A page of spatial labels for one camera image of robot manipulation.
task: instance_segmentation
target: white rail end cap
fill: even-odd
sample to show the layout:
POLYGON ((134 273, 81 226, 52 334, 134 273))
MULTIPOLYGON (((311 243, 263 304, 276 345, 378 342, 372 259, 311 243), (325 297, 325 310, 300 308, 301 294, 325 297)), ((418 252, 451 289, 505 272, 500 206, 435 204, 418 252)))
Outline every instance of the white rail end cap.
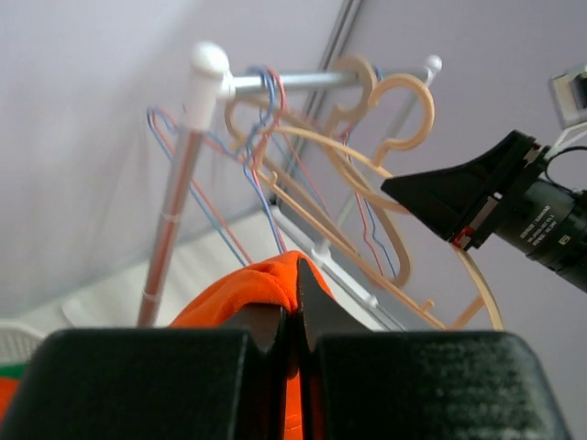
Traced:
POLYGON ((227 53, 211 41, 199 41, 194 44, 192 67, 198 73, 218 78, 230 72, 227 53))

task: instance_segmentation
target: beige plastic hanger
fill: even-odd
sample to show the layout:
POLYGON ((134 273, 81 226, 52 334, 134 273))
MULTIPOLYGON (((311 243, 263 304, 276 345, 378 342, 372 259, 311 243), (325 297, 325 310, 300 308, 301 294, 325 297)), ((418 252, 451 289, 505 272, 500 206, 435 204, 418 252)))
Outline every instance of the beige plastic hanger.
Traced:
MULTIPOLYGON (((354 63, 354 67, 361 66, 361 63, 354 63)), ((302 138, 307 138, 314 141, 317 145, 321 146, 322 150, 324 150, 335 166, 335 169, 343 176, 343 178, 349 183, 349 185, 356 190, 361 195, 364 195, 367 200, 372 202, 373 204, 373 212, 378 216, 382 226, 384 227, 388 237, 393 243, 393 246, 402 250, 402 255, 404 256, 404 260, 407 261, 406 266, 410 268, 409 263, 409 256, 403 244, 403 240, 401 239, 397 229, 393 225, 393 221, 388 216, 388 213, 385 212, 385 209, 392 210, 395 212, 400 212, 403 214, 408 214, 407 210, 403 208, 398 203, 388 203, 390 202, 387 199, 383 199, 381 196, 378 196, 374 193, 374 190, 369 185, 367 179, 362 176, 362 173, 356 169, 349 161, 346 159, 346 155, 352 157, 353 159, 364 163, 369 168, 377 172, 383 178, 391 178, 392 174, 386 170, 382 166, 382 161, 390 149, 411 149, 418 145, 419 143, 424 140, 427 135, 427 132, 431 128, 432 122, 434 120, 434 107, 431 99, 431 95, 427 91, 427 88, 416 78, 405 78, 409 75, 396 75, 393 77, 389 77, 383 82, 380 82, 382 86, 375 92, 375 88, 371 90, 371 92, 375 92, 373 95, 369 95, 367 98, 367 103, 370 103, 371 108, 376 106, 383 93, 390 90, 393 87, 397 86, 406 86, 411 90, 414 90, 420 102, 422 103, 423 108, 425 108, 424 114, 425 117, 423 118, 423 122, 418 129, 418 132, 415 136, 409 139, 386 139, 380 144, 377 148, 374 159, 371 160, 366 158, 364 155, 360 154, 358 151, 349 148, 336 140, 327 137, 325 135, 321 135, 314 131, 314 128, 309 124, 306 123, 301 118, 286 112, 285 115, 282 116, 284 120, 288 123, 296 125, 296 126, 280 126, 276 130, 276 132, 281 133, 288 133, 297 135, 302 138)), ((366 80, 366 89, 369 90, 372 86, 371 78, 368 77, 366 80)), ((361 97, 361 103, 354 107, 353 109, 345 110, 340 106, 337 106, 333 113, 331 113, 330 118, 328 119, 327 128, 324 130, 324 133, 332 134, 334 129, 338 126, 340 119, 345 121, 352 121, 353 116, 360 116, 363 117, 365 112, 365 108, 362 105, 365 99, 365 93, 361 97)), ((269 108, 269 104, 267 101, 262 100, 260 98, 255 97, 243 97, 239 98, 238 100, 234 100, 233 102, 227 105, 227 110, 225 112, 225 120, 227 122, 227 129, 228 132, 233 136, 235 141, 232 144, 232 148, 236 149, 240 145, 242 145, 246 139, 246 134, 240 132, 236 129, 233 123, 233 111, 237 104, 239 103, 246 103, 251 105, 256 105, 261 108, 269 108)), ((340 229, 327 217, 326 213, 322 210, 321 207, 314 202, 312 197, 307 193, 307 191, 301 187, 301 185, 297 184, 293 179, 287 176, 286 173, 280 168, 277 167, 273 162, 268 160, 268 158, 263 158, 260 162, 265 166, 271 173, 271 175, 266 175, 261 169, 258 170, 258 174, 260 180, 265 183, 272 191, 274 191, 280 198, 282 198, 288 205, 292 207, 300 216, 306 219, 306 221, 314 227, 320 234, 330 240, 335 246, 340 248, 346 255, 351 259, 358 267, 360 267, 369 278, 375 281, 377 284, 381 285, 384 289, 388 292, 394 294, 400 301, 402 301, 406 306, 412 309, 415 313, 422 316, 427 322, 433 325, 436 328, 445 329, 457 329, 462 328, 466 323, 470 321, 470 319, 481 310, 482 306, 485 305, 488 309, 488 313, 490 319, 493 324, 494 329, 503 329, 503 322, 497 308, 497 304, 491 294, 491 291, 487 285, 487 282, 483 278, 481 272, 477 268, 477 266, 472 261, 471 257, 457 249, 457 255, 459 256, 462 264, 464 265, 466 271, 471 276, 477 290, 479 291, 479 295, 471 302, 471 304, 465 309, 465 311, 457 318, 457 320, 450 325, 445 325, 441 323, 433 314, 429 312, 429 309, 433 307, 434 303, 431 300, 427 300, 423 305, 417 304, 414 300, 412 300, 409 296, 407 296, 404 292, 402 292, 398 288, 399 281, 405 283, 405 280, 399 280, 399 276, 396 283, 392 282, 391 280, 387 280, 383 277, 374 267, 365 261, 363 258, 360 257, 357 250, 350 244, 350 240, 340 231, 340 229), (282 188, 278 185, 279 182, 285 183, 288 185, 288 188, 293 190, 293 193, 300 197, 306 207, 308 207, 312 213, 306 211, 306 209, 299 204, 289 193, 282 190, 282 188)))
MULTIPOLYGON (((256 96, 243 96, 227 103, 225 109, 225 122, 227 125, 228 133, 234 138, 234 141, 230 146, 230 148, 233 151, 238 149, 245 143, 248 135, 238 130, 234 123, 234 111, 239 104, 255 105, 264 110, 269 109, 269 102, 256 96)), ((304 121, 301 117, 296 116, 291 112, 284 113, 282 119, 289 124, 304 127, 306 130, 313 129, 313 126, 310 123, 304 121)), ((333 160, 335 160, 338 163, 338 157, 333 158, 333 160)), ((349 161, 343 159, 341 163, 342 166, 345 166, 344 164, 348 164, 349 161)), ((303 207, 305 206, 306 208, 309 208, 309 214, 313 215, 316 220, 320 221, 322 225, 324 225, 328 229, 330 234, 336 235, 349 248, 351 248, 354 253, 359 255, 357 249, 352 245, 351 240, 348 239, 348 237, 342 232, 340 227, 330 219, 327 213, 325 213, 324 210, 314 201, 314 198, 307 192, 307 190, 302 185, 300 185, 297 181, 292 179, 286 172, 284 172, 284 170, 281 167, 278 167, 266 156, 262 160, 262 165, 264 165, 270 172, 275 172, 277 174, 278 179, 281 180, 281 182, 285 183, 286 187, 296 195, 297 199, 302 202, 303 207)), ((257 173, 261 176, 262 171, 257 169, 257 173)), ((369 182, 362 176, 362 174, 355 172, 354 169, 350 169, 349 173, 353 176, 353 178, 361 182, 365 188, 371 189, 373 191, 369 182)), ((392 243, 398 261, 400 263, 400 267, 399 270, 397 270, 396 272, 395 278, 390 279, 390 281, 393 282, 396 286, 402 287, 407 283, 410 277, 410 273, 412 271, 412 262, 410 260, 407 248, 405 247, 401 234, 397 230, 397 227, 395 227, 395 224, 393 223, 393 219, 390 217, 390 214, 385 212, 385 210, 381 209, 378 206, 373 206, 372 210, 375 216, 379 219, 383 231, 392 243)), ((366 275, 371 282, 378 286, 381 286, 380 282, 373 279, 367 273, 366 275)))

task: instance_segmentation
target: vertical pole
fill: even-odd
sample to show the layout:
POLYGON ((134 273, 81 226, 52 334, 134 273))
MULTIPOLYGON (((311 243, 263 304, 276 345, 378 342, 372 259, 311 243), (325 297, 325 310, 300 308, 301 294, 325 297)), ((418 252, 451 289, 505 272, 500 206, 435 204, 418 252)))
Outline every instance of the vertical pole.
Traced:
POLYGON ((198 153, 209 129, 223 79, 230 67, 226 53, 210 42, 197 43, 192 52, 192 75, 185 119, 180 127, 149 272, 138 312, 138 326, 155 324, 173 244, 182 219, 198 153))

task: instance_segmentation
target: white wall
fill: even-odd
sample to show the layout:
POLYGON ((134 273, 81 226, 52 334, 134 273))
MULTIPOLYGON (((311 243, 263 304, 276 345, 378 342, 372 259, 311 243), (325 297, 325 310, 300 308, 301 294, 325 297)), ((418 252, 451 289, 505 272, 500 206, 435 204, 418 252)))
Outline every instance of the white wall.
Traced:
MULTIPOLYGON (((234 73, 259 63, 314 69, 340 4, 2 2, 0 315, 150 250, 169 164, 146 134, 145 109, 181 108, 195 41, 222 45, 234 73)), ((226 160, 204 154, 196 172, 224 215, 257 206, 226 160)), ((183 232, 209 227, 188 204, 183 232)))
MULTIPOLYGON (((539 142, 552 142, 559 126, 548 78, 587 61, 586 17, 584 0, 365 2, 347 53, 362 54, 381 67, 422 65, 434 53, 444 61, 431 87, 437 108, 431 135, 413 151, 391 154, 387 168, 403 174, 460 164, 491 148, 514 128, 539 142)), ((403 96, 393 92, 384 98, 356 129, 351 146, 371 153, 403 96)), ((351 103, 356 97, 356 93, 336 93, 329 104, 351 103)), ((415 122, 412 118, 405 135, 415 122)), ((346 196, 340 190, 344 183, 316 148, 305 150, 304 162, 336 210, 346 196)), ((561 159, 553 174, 570 186, 585 188, 586 164, 587 156, 579 153, 561 159)), ((406 291, 421 302, 435 299, 437 315, 450 322, 473 298, 471 282, 448 245, 409 217, 400 218, 400 226, 415 263, 406 291)), ((356 213, 345 230, 360 242, 362 226, 356 213)), ((537 351, 576 438, 583 438, 587 294, 496 237, 474 257, 493 287, 506 328, 537 351)), ((392 312, 401 314, 398 308, 392 312)), ((472 326, 488 324, 481 315, 472 326)))

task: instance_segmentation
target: orange shirt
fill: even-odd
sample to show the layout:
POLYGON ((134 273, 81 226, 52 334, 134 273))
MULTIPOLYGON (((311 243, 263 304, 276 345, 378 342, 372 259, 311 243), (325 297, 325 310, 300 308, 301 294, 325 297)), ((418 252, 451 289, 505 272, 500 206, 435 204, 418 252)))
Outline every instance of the orange shirt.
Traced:
MULTIPOLYGON (((249 303, 277 304, 288 312, 296 310, 299 259, 307 258, 300 252, 290 251, 226 275, 190 302, 171 327, 218 326, 249 303)), ((319 270, 311 261, 308 262, 320 287, 330 294, 319 270)), ((0 379, 0 420, 17 384, 18 381, 14 379, 0 379)), ((287 382, 285 439, 302 438, 300 380, 296 376, 287 382)))

